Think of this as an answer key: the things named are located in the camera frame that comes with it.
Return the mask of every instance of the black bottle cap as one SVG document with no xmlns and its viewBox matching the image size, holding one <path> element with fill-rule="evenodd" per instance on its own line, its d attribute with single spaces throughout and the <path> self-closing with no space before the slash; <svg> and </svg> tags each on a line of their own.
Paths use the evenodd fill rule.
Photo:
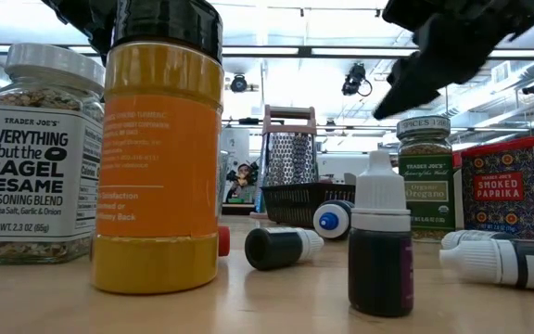
<svg viewBox="0 0 534 334">
<path fill-rule="evenodd" d="M 113 46 L 171 41 L 222 63 L 222 19 L 205 0 L 119 0 Z"/>
</svg>

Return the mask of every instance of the everything but the bagel seasoning jar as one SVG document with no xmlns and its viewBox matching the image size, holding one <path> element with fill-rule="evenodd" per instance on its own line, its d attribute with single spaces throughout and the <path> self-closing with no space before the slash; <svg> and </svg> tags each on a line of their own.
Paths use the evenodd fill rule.
<svg viewBox="0 0 534 334">
<path fill-rule="evenodd" d="M 405 179 L 414 239 L 440 241 L 454 230 L 451 121 L 440 116 L 397 125 L 399 174 Z"/>
<path fill-rule="evenodd" d="M 0 90 L 0 264 L 87 254 L 95 225 L 104 68 L 51 45 L 9 48 Z"/>
</svg>

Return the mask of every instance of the orange label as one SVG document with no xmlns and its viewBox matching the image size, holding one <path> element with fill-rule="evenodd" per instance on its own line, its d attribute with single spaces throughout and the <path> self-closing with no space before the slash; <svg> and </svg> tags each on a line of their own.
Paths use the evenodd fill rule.
<svg viewBox="0 0 534 334">
<path fill-rule="evenodd" d="M 117 237 L 217 231 L 219 112 L 172 96 L 107 101 L 97 231 Z"/>
</svg>

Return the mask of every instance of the spice jar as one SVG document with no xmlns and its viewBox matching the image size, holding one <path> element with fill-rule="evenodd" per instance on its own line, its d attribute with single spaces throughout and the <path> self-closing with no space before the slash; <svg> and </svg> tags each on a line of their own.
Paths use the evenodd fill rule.
<svg viewBox="0 0 534 334">
<path fill-rule="evenodd" d="M 534 136 L 461 155 L 464 228 L 534 239 Z"/>
<path fill-rule="evenodd" d="M 93 284 L 198 287 L 217 274 L 220 16 L 203 0 L 119 0 L 113 38 Z"/>
<path fill-rule="evenodd" d="M 9 48 L 0 89 L 0 263 L 86 254 L 95 225 L 104 68 L 68 49 Z"/>
<path fill-rule="evenodd" d="M 454 230 L 451 121 L 416 117 L 397 125 L 399 174 L 405 179 L 414 239 L 440 241 Z"/>
</svg>

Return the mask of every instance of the jar label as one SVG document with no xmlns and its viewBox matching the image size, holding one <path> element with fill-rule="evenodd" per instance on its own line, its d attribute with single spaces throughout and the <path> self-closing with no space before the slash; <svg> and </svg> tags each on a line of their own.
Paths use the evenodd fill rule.
<svg viewBox="0 0 534 334">
<path fill-rule="evenodd" d="M 0 241 L 70 241 L 95 225 L 102 126 L 0 105 Z"/>
<path fill-rule="evenodd" d="M 522 172 L 491 173 L 473 176 L 475 200 L 523 200 Z"/>
<path fill-rule="evenodd" d="M 452 154 L 401 155 L 407 209 L 415 229 L 454 230 Z"/>
<path fill-rule="evenodd" d="M 173 96 L 107 99 L 97 233 L 202 237 L 217 232 L 221 115 Z"/>
</svg>

